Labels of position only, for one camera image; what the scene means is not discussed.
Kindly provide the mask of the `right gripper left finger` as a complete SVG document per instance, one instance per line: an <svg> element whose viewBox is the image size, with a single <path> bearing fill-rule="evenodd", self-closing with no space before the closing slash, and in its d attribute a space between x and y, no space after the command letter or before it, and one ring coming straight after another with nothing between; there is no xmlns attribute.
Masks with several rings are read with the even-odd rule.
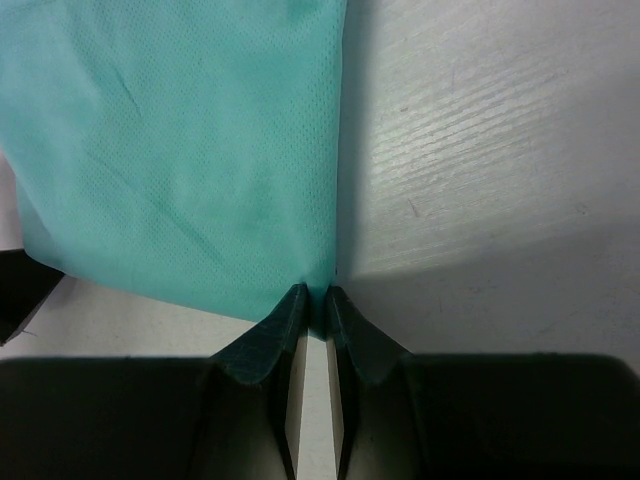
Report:
<svg viewBox="0 0 640 480"><path fill-rule="evenodd" d="M1 364L5 479L292 479L308 290L210 357Z"/></svg>

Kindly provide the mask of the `mint green t-shirt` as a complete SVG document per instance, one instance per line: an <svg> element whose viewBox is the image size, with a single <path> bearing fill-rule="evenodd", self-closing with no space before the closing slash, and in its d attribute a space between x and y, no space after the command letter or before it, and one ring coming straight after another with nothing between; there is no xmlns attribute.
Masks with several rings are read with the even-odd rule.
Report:
<svg viewBox="0 0 640 480"><path fill-rule="evenodd" d="M5 1L23 244L71 276L258 321L336 250L342 1Z"/></svg>

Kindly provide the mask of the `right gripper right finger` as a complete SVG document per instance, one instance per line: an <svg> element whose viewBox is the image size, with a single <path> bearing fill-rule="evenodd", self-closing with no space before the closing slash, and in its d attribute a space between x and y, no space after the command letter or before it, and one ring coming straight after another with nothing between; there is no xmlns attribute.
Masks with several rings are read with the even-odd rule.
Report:
<svg viewBox="0 0 640 480"><path fill-rule="evenodd" d="M639 379L583 354L414 354L325 297L341 479L635 479Z"/></svg>

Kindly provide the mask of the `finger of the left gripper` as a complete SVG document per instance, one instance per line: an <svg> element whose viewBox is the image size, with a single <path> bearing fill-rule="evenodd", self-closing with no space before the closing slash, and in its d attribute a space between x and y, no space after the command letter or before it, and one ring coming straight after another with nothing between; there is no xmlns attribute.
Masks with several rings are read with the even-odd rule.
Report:
<svg viewBox="0 0 640 480"><path fill-rule="evenodd" d="M29 257L24 249L1 252L1 345L19 335L65 274Z"/></svg>

